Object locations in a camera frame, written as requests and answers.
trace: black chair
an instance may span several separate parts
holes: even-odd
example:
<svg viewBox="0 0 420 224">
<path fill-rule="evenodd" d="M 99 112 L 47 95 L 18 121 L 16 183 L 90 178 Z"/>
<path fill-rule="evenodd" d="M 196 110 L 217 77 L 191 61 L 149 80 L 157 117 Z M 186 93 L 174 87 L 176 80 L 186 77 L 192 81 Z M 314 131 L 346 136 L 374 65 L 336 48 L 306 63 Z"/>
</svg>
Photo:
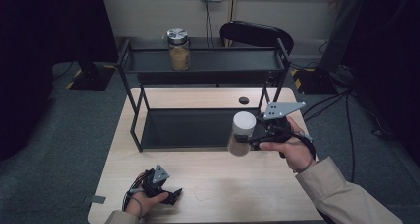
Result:
<svg viewBox="0 0 420 224">
<path fill-rule="evenodd" d="M 244 21 L 231 21 L 225 23 L 220 27 L 219 36 L 222 46 L 226 46 L 227 40 L 239 42 L 251 46 L 257 47 L 276 47 L 278 39 L 280 39 L 284 45 L 287 55 L 290 55 L 294 41 L 293 38 L 286 31 L 262 24 L 249 23 Z M 283 61 L 285 71 L 290 68 L 291 62 L 288 60 L 288 56 Z M 285 79 L 285 74 L 274 74 L 270 79 L 272 86 L 278 86 L 281 80 Z"/>
</svg>

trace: jar lid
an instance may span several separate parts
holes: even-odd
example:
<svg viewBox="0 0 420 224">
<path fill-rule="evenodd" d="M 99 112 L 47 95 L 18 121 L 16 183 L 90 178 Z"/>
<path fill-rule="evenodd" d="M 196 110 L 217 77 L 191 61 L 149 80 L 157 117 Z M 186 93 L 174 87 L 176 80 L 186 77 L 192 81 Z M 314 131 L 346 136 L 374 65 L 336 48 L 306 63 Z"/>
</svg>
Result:
<svg viewBox="0 0 420 224">
<path fill-rule="evenodd" d="M 247 135 L 253 134 L 254 127 L 256 126 L 256 117 L 247 111 L 240 111 L 234 115 L 232 123 L 232 132 L 236 135 Z"/>
<path fill-rule="evenodd" d="M 167 30 L 167 40 L 171 44 L 184 44 L 188 40 L 188 33 L 181 28 L 169 29 Z"/>
</svg>

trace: gray carpet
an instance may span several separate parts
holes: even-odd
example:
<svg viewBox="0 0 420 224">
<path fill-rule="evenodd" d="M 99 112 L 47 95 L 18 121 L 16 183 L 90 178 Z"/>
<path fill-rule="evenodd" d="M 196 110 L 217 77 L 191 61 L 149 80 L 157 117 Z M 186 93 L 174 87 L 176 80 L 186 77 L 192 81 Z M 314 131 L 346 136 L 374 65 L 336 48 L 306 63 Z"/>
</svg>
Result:
<svg viewBox="0 0 420 224">
<path fill-rule="evenodd" d="M 309 62 L 295 61 L 299 65 Z M 59 64 L 54 74 L 59 76 L 68 68 L 69 64 Z M 28 146 L 0 163 L 0 223 L 87 223 L 89 198 L 95 194 L 126 94 L 117 72 L 103 92 L 65 89 L 78 70 L 75 64 L 54 83 L 49 107 Z M 131 87 L 136 87 L 136 78 L 128 78 Z M 291 76 L 285 86 L 294 89 L 297 100 L 308 107 L 329 97 L 297 93 Z M 376 125 L 357 97 L 349 97 L 349 112 L 355 142 L 354 182 L 404 223 L 418 223 L 419 167 L 398 141 L 371 134 Z M 350 180 L 352 147 L 345 98 L 307 126 L 319 157 L 332 157 Z"/>
</svg>

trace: hand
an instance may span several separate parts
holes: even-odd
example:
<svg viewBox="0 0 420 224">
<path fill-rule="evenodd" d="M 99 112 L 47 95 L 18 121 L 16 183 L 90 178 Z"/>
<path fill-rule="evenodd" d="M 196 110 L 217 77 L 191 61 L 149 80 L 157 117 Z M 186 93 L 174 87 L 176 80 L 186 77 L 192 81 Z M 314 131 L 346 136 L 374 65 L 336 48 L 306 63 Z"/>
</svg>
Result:
<svg viewBox="0 0 420 224">
<path fill-rule="evenodd" d="M 137 179 L 143 178 L 144 175 L 145 174 L 143 172 L 140 173 Z M 135 198 L 137 201 L 130 199 L 125 212 L 141 218 L 145 216 L 156 204 L 164 201 L 168 197 L 169 193 L 167 192 L 163 192 L 152 198 L 146 197 L 142 192 L 136 192 L 132 195 L 132 198 Z"/>
<path fill-rule="evenodd" d="M 290 117 L 287 120 L 291 124 L 294 133 L 300 133 L 302 128 Z M 278 151 L 284 153 L 289 167 L 293 170 L 303 170 L 308 166 L 315 166 L 309 149 L 297 138 L 291 138 L 285 143 L 264 142 L 260 143 L 260 149 L 265 151 Z"/>
</svg>

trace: finger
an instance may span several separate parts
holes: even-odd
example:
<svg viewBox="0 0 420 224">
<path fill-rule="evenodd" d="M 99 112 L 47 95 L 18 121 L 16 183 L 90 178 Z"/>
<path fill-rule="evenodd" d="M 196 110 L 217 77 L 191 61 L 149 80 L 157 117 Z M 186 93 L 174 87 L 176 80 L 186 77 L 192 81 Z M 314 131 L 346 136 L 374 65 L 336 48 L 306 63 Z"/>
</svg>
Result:
<svg viewBox="0 0 420 224">
<path fill-rule="evenodd" d="M 264 143 L 260 143 L 260 149 L 264 151 L 284 152 L 285 145 L 282 143 L 264 142 Z"/>
<path fill-rule="evenodd" d="M 163 193 L 161 193 L 157 196 L 154 196 L 154 197 L 150 198 L 150 200 L 153 204 L 157 204 L 157 203 L 163 202 L 168 197 L 169 197 L 169 193 L 163 192 Z"/>
</svg>

